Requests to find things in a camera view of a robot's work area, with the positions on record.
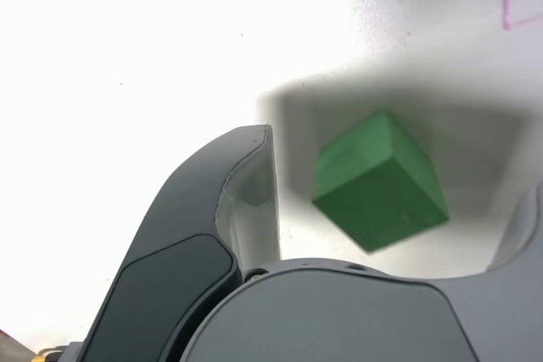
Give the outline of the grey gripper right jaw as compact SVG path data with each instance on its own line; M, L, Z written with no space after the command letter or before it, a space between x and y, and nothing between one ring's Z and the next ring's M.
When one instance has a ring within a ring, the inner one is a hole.
M519 200L489 268L415 280L326 259L273 265L222 300L185 361L539 361L542 191Z

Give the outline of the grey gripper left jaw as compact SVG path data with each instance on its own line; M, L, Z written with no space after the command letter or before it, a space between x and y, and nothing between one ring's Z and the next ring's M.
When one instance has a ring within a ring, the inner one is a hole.
M80 360L179 360L244 273L279 258L272 128L242 126L203 146L160 188Z

